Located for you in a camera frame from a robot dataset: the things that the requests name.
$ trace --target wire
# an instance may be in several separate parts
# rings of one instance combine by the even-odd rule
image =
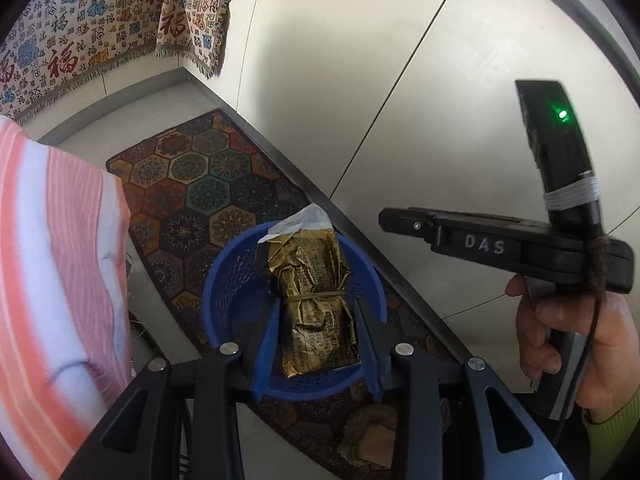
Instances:
[[[571,382],[569,383],[569,388],[566,392],[566,397],[564,398],[564,405],[562,406],[562,412],[560,413],[560,421],[552,440],[554,447],[558,446],[560,436],[562,435],[562,430],[564,430],[564,424],[566,423],[567,413],[574,403],[575,391],[578,387],[578,381],[582,377],[582,370],[584,369],[589,357],[591,345],[593,344],[593,338],[595,337],[596,329],[598,327],[598,320],[600,319],[600,311],[602,309],[602,298],[606,293],[606,269],[604,266],[606,245],[607,237],[605,236],[594,238],[588,244],[588,250],[591,255],[591,292],[594,297],[593,319],[591,319],[591,327],[589,328],[587,341],[585,342],[584,348],[582,349],[582,354],[580,354],[578,365],[574,370],[573,376],[571,377]]]

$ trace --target gold bag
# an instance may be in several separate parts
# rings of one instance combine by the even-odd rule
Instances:
[[[283,298],[280,340],[286,377],[358,361],[351,307],[344,298],[351,271],[332,229],[270,240],[268,268]]]

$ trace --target black handheld device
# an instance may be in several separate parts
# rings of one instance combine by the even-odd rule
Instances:
[[[529,146],[542,176],[549,223],[386,208],[380,212],[380,227],[423,238],[439,254],[518,272],[527,277],[533,301],[549,294],[594,290],[598,273],[602,274],[601,288],[629,293],[634,254],[628,244],[604,236],[597,180],[562,85],[521,80],[516,81],[516,88]],[[587,337],[551,331],[548,340],[559,351],[562,368],[556,375],[542,375],[531,405],[540,415],[559,420],[563,411],[566,416],[571,414],[570,408],[563,408],[573,405],[579,389],[584,369],[580,357]]]

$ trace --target ribbed cuff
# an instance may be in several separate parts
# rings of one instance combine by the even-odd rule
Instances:
[[[640,389],[631,401],[601,424],[593,424],[583,418],[591,456],[589,480],[600,480],[616,461],[640,420]]]

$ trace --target floor mat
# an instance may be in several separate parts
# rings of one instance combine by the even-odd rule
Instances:
[[[122,179],[131,209],[129,232],[140,259],[185,334],[207,343],[202,287],[222,248],[256,223],[283,219],[308,204],[220,110],[169,128],[114,156],[107,170]],[[382,280],[388,322],[404,340],[453,361]],[[359,381],[315,402],[264,398],[251,405],[288,442],[344,480],[386,480],[389,471],[356,467],[335,452],[347,416],[372,402]]]

